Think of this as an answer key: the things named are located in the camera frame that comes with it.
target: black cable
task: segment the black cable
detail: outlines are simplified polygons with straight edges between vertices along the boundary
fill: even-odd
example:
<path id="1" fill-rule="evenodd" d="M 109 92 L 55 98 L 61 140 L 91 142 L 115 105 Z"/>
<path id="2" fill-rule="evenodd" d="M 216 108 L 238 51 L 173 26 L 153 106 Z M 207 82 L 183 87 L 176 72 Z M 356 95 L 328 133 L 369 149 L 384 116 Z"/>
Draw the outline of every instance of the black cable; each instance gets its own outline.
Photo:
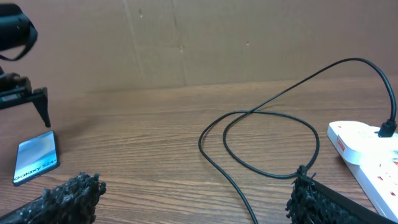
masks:
<path id="1" fill-rule="evenodd" d="M 317 159 L 318 153 L 319 153 L 319 147 L 320 147 L 320 143 L 319 143 L 319 136 L 317 131 L 315 130 L 315 128 L 313 126 L 311 126 L 311 124 L 307 123 L 306 121 L 300 119 L 300 118 L 296 118 L 295 116 L 289 115 L 289 114 L 283 114 L 280 112 L 273 112 L 273 111 L 258 111 L 259 108 L 261 108 L 262 106 L 264 106 L 265 104 L 269 103 L 270 101 L 276 99 L 278 96 L 286 93 L 287 91 L 295 88 L 296 86 L 299 86 L 300 84 L 302 84 L 305 81 L 308 81 L 309 79 L 313 78 L 314 76 L 318 75 L 319 73 L 335 66 L 338 65 L 340 63 L 343 62 L 349 62 L 349 61 L 359 61 L 359 62 L 364 62 L 366 64 L 368 64 L 370 67 L 372 67 L 373 69 L 375 69 L 375 71 L 380 75 L 381 79 L 383 80 L 386 88 L 387 88 L 387 92 L 389 94 L 390 97 L 390 101 L 391 101 L 391 115 L 388 121 L 392 121 L 395 123 L 395 117 L 396 117 L 396 113 L 397 113 L 397 103 L 396 103 L 396 98 L 394 95 L 394 92 L 392 91 L 392 88 L 390 86 L 390 83 L 388 82 L 388 79 L 386 77 L 386 75 L 380 70 L 380 68 L 378 68 L 375 64 L 373 64 L 372 62 L 363 59 L 363 58 L 347 58 L 344 60 L 340 60 L 338 62 L 335 62 L 321 70 L 319 70 L 318 72 L 314 73 L 313 75 L 303 79 L 301 82 L 298 82 L 296 84 L 294 84 L 293 86 L 289 87 L 288 89 L 278 93 L 277 95 L 273 96 L 272 98 L 270 98 L 269 100 L 261 103 L 260 105 L 258 105 L 257 107 L 251 109 L 251 110 L 242 110 L 242 111 L 234 111 L 234 112 L 230 112 L 227 114 L 224 114 L 223 116 L 219 117 L 217 120 L 213 121 L 209 126 L 207 126 L 207 128 L 205 128 L 205 130 L 201 133 L 200 137 L 199 137 L 199 142 L 198 142 L 198 147 L 199 147 L 199 151 L 201 152 L 201 154 L 211 163 L 211 165 L 213 165 L 218 171 L 220 171 L 225 178 L 232 184 L 232 186 L 235 188 L 235 190 L 237 191 L 237 193 L 239 194 L 239 196 L 241 196 L 246 208 L 248 209 L 248 212 L 253 220 L 253 222 L 255 224 L 258 223 L 256 215 L 254 214 L 248 200 L 246 199 L 246 197 L 244 196 L 243 192 L 241 191 L 241 189 L 239 189 L 238 185 L 236 185 L 236 183 L 233 181 L 233 179 L 219 166 L 217 165 L 213 160 L 210 159 L 210 157 L 208 157 L 206 155 L 206 153 L 203 151 L 202 148 L 202 140 L 205 137 L 205 134 L 209 131 L 209 129 L 211 129 L 213 126 L 215 126 L 217 123 L 219 123 L 222 119 L 226 118 L 227 116 L 230 116 L 232 114 L 238 114 L 238 113 L 242 113 L 241 116 L 239 116 L 238 118 L 234 119 L 232 122 L 230 122 L 224 129 L 224 133 L 223 133 L 223 142 L 224 142 L 224 147 L 226 148 L 226 150 L 229 152 L 229 154 L 236 159 L 240 164 L 242 164 L 244 167 L 247 167 L 248 169 L 253 170 L 254 172 L 257 172 L 258 174 L 267 176 L 267 177 L 273 177 L 276 179 L 288 179 L 288 178 L 292 178 L 292 177 L 296 177 L 297 173 L 293 173 L 293 174 L 287 174 L 287 175 L 277 175 L 277 174 L 270 174 L 267 172 L 264 172 L 262 170 L 259 170 L 253 166 L 250 166 L 249 164 L 245 163 L 243 160 L 241 160 L 238 156 L 236 156 L 232 150 L 228 147 L 228 144 L 226 142 L 226 134 L 229 131 L 229 129 L 236 124 L 237 122 L 241 121 L 243 118 L 249 116 L 250 114 L 256 113 L 256 114 L 271 114 L 271 115 L 277 115 L 277 116 L 282 116 L 285 118 L 290 118 L 290 119 L 294 119 L 304 125 L 306 125 L 307 127 L 309 127 L 311 129 L 311 131 L 314 133 L 315 135 L 315 140 L 316 140 L 316 146 L 315 146 L 315 152 L 310 160 L 310 162 L 306 165 L 306 167 L 309 169 L 313 163 L 315 162 L 315 160 Z"/>

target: black phone case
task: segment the black phone case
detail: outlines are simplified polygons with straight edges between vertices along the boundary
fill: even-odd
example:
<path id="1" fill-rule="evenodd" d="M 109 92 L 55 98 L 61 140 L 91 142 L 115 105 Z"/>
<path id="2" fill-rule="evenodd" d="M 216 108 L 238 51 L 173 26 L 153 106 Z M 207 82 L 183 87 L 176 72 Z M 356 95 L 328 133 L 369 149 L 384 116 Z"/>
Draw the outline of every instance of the black phone case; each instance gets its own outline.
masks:
<path id="1" fill-rule="evenodd" d="M 36 175 L 33 175 L 32 177 L 28 177 L 28 178 L 26 178 L 26 179 L 24 179 L 24 180 L 22 180 L 22 181 L 20 181 L 18 183 L 14 183 L 14 175 L 12 175 L 12 180 L 11 181 L 12 181 L 12 184 L 14 184 L 14 186 L 16 186 L 16 187 L 20 186 L 20 185 L 22 185 L 22 184 L 24 184 L 24 183 L 26 183 L 26 182 L 28 182 L 28 181 L 36 178 L 36 177 L 40 177 L 41 175 L 43 175 L 43 174 L 45 174 L 47 172 L 50 172 L 51 170 L 54 170 L 55 168 L 60 166 L 60 154 L 59 154 L 59 151 L 58 151 L 58 138 L 57 138 L 57 135 L 55 134 L 55 131 L 53 131 L 53 133 L 54 133 L 55 153 L 57 154 L 57 163 L 54 166 L 52 166 L 52 167 L 50 167 L 48 169 L 42 170 L 42 171 L 38 172 Z M 17 167 L 17 160 L 15 161 L 14 174 L 15 174 L 15 171 L 16 171 L 16 167 Z"/>

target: phone screen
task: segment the phone screen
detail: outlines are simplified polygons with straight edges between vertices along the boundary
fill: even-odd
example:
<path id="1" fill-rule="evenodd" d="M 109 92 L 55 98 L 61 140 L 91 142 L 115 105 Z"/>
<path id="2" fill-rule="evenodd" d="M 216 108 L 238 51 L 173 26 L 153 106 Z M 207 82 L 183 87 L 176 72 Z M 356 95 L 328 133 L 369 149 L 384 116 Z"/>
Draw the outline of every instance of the phone screen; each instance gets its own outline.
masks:
<path id="1" fill-rule="evenodd" d="M 57 165 L 57 150 L 53 131 L 19 144 L 14 184 Z"/>

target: smartphone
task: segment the smartphone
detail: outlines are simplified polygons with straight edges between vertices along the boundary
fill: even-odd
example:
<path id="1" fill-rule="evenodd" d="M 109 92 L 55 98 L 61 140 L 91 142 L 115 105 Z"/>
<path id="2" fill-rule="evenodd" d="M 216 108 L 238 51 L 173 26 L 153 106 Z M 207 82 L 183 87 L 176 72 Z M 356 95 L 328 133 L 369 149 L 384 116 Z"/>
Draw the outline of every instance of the smartphone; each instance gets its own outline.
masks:
<path id="1" fill-rule="evenodd" d="M 19 144 L 12 183 L 19 186 L 59 165 L 55 133 L 49 131 Z"/>

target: power cord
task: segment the power cord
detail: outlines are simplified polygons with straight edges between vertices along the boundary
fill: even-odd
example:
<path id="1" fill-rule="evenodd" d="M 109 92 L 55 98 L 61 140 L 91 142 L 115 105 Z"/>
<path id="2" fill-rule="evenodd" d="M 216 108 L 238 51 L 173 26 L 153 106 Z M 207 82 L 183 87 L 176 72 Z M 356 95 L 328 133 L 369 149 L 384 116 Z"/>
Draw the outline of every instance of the power cord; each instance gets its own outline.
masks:
<path id="1" fill-rule="evenodd" d="M 237 155 L 235 155 L 233 153 L 233 151 L 229 148 L 229 146 L 228 146 L 228 144 L 226 142 L 226 135 L 227 135 L 229 129 L 234 124 L 236 124 L 237 122 L 241 121 L 243 118 L 249 116 L 250 114 L 254 114 L 254 113 L 256 113 L 256 114 L 271 114 L 271 115 L 282 116 L 282 117 L 285 117 L 285 118 L 290 118 L 290 119 L 296 120 L 296 121 L 306 125 L 307 127 L 309 127 L 311 129 L 311 131 L 315 135 L 315 140 L 317 142 L 317 145 L 315 146 L 315 152 L 314 152 L 310 162 L 306 165 L 306 168 L 309 169 L 313 165 L 315 160 L 317 159 L 317 156 L 318 156 L 318 153 L 319 153 L 320 143 L 319 143 L 319 136 L 318 136 L 317 130 L 315 130 L 315 128 L 313 126 L 311 126 L 311 124 L 309 124 L 306 121 L 304 121 L 304 120 L 302 120 L 300 118 L 297 118 L 295 116 L 292 116 L 292 115 L 289 115 L 289 114 L 280 113 L 280 112 L 273 112 L 273 111 L 259 111 L 258 109 L 261 108 L 262 106 L 264 106 L 265 104 L 271 102 L 272 100 L 276 99 L 278 96 L 286 93 L 287 91 L 289 91 L 289 90 L 299 86 L 300 84 L 308 81 L 309 79 L 315 77 L 319 73 L 321 73 L 321 72 L 323 72 L 323 71 L 325 71 L 325 70 L 327 70 L 327 69 L 329 69 L 329 68 L 331 68 L 331 67 L 333 67 L 335 65 L 338 65 L 338 64 L 343 63 L 343 62 L 349 62 L 349 61 L 359 61 L 359 62 L 364 62 L 364 63 L 368 64 L 370 67 L 372 67 L 380 75 L 381 79 L 383 80 L 383 82 L 384 82 L 384 84 L 385 84 L 385 86 L 387 88 L 387 92 L 388 92 L 388 94 L 390 96 L 391 114 L 390 114 L 390 118 L 385 123 L 382 124 L 382 126 L 380 128 L 380 131 L 379 131 L 379 137 L 381 137 L 381 138 L 391 137 L 394 134 L 394 132 L 396 130 L 396 127 L 397 127 L 397 124 L 395 122 L 396 113 L 397 113 L 397 103 L 396 103 L 396 98 L 395 98 L 394 92 L 392 91 L 391 85 L 388 82 L 388 79 L 387 79 L 386 75 L 381 71 L 381 69 L 379 67 L 377 67 L 375 64 L 373 64 L 372 62 L 370 62 L 369 60 L 366 60 L 366 59 L 363 59 L 363 58 L 347 58 L 347 59 L 343 59 L 343 60 L 340 60 L 338 62 L 335 62 L 335 63 L 333 63 L 333 64 L 331 64 L 331 65 L 329 65 L 329 66 L 327 66 L 327 67 L 325 67 L 325 68 L 323 68 L 321 70 L 319 70 L 318 72 L 314 73 L 313 75 L 303 79 L 301 82 L 298 82 L 298 83 L 294 84 L 293 86 L 287 88 L 286 90 L 276 94 L 275 96 L 273 96 L 269 100 L 261 103 L 260 105 L 258 105 L 257 107 L 255 107 L 255 108 L 253 108 L 251 110 L 234 111 L 234 112 L 230 112 L 230 113 L 224 114 L 223 116 L 219 117 L 217 120 L 213 121 L 209 126 L 207 126 L 207 128 L 205 128 L 205 130 L 200 135 L 199 142 L 198 142 L 198 147 L 199 147 L 199 150 L 200 150 L 201 154 L 211 163 L 211 165 L 213 165 L 218 171 L 220 171 L 225 176 L 225 178 L 232 184 L 232 186 L 235 188 L 235 190 L 237 191 L 239 196 L 241 196 L 246 208 L 248 209 L 248 212 L 249 212 L 249 214 L 250 214 L 250 216 L 251 216 L 251 218 L 253 220 L 253 223 L 255 223 L 255 224 L 258 223 L 256 215 L 254 214 L 254 212 L 253 212 L 248 200 L 244 196 L 244 194 L 241 191 L 241 189 L 238 187 L 238 185 L 236 185 L 234 180 L 219 165 L 217 165 L 213 160 L 211 160 L 210 157 L 208 157 L 206 155 L 206 153 L 203 151 L 202 140 L 203 140 L 205 134 L 213 126 L 215 126 L 217 123 L 219 123 L 222 119 L 224 119 L 224 118 L 226 118 L 226 117 L 228 117 L 230 115 L 233 115 L 233 114 L 242 114 L 241 116 L 239 116 L 238 118 L 236 118 L 232 122 L 230 122 L 224 129 L 223 142 L 224 142 L 224 147 L 229 152 L 229 154 L 234 159 L 236 159 L 240 164 L 242 164 L 244 167 L 247 167 L 248 169 L 251 169 L 254 172 L 257 172 L 258 174 L 264 175 L 266 177 L 272 177 L 272 178 L 276 178 L 276 179 L 288 179 L 288 178 L 296 177 L 297 173 L 287 174 L 287 175 L 270 174 L 270 173 L 264 172 L 262 170 L 259 170 L 259 169 L 255 168 L 255 167 L 247 164 L 246 162 L 241 160 Z"/>

